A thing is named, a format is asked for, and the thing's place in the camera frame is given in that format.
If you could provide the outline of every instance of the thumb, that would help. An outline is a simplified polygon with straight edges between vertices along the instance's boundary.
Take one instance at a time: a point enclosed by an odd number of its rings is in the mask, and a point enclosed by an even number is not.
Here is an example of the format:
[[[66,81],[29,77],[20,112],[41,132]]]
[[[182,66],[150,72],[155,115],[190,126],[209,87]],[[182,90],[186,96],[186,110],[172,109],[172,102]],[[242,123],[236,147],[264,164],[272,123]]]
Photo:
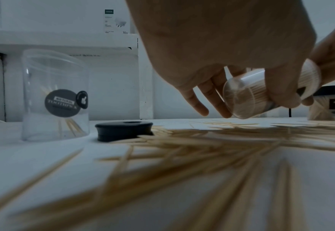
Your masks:
[[[305,59],[265,69],[265,84],[270,98],[278,105],[295,108],[301,99],[297,94],[298,79]]]

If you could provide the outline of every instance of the hand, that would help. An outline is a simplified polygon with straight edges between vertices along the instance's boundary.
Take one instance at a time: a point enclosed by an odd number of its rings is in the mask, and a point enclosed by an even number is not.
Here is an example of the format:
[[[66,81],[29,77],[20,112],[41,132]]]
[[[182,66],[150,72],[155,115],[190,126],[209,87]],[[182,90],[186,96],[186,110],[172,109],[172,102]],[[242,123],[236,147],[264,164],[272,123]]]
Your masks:
[[[127,0],[156,72],[201,115],[200,91],[225,118],[228,66],[265,68],[268,93],[277,104],[300,104],[300,70],[316,36],[300,0]]]
[[[320,41],[311,52],[309,58],[321,69],[321,86],[335,80],[335,29]],[[302,102],[306,106],[313,104],[313,97]]]

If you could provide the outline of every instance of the black round cap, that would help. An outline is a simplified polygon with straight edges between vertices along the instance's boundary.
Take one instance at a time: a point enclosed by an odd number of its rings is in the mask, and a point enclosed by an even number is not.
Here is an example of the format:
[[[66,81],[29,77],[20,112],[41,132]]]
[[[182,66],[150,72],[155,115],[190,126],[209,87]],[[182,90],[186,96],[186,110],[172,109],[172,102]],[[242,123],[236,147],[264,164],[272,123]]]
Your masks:
[[[138,135],[153,135],[152,123],[144,121],[107,122],[95,125],[98,130],[98,140],[111,142],[137,138]]]
[[[323,86],[313,94],[313,96],[330,96],[335,95],[335,85]]]

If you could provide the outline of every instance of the oval black label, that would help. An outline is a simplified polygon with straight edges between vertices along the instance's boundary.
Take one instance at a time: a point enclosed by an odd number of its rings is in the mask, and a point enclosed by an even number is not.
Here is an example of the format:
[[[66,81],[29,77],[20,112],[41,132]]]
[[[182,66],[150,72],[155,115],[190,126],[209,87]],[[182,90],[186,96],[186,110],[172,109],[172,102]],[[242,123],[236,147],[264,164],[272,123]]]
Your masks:
[[[76,95],[76,103],[82,109],[86,109],[89,106],[89,97],[87,96],[86,91],[80,91]]]
[[[75,102],[76,93],[66,89],[59,89],[49,93],[44,100],[47,111],[58,117],[72,117],[80,111]]]

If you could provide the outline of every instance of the white shelf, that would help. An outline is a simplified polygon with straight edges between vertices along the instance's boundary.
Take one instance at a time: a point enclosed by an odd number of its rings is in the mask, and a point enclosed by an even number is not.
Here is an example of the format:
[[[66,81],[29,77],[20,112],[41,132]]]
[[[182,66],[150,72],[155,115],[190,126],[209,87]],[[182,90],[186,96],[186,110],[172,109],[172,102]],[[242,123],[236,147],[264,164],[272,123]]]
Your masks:
[[[138,54],[137,34],[19,32],[0,30],[0,53],[29,48],[51,49],[70,55]]]

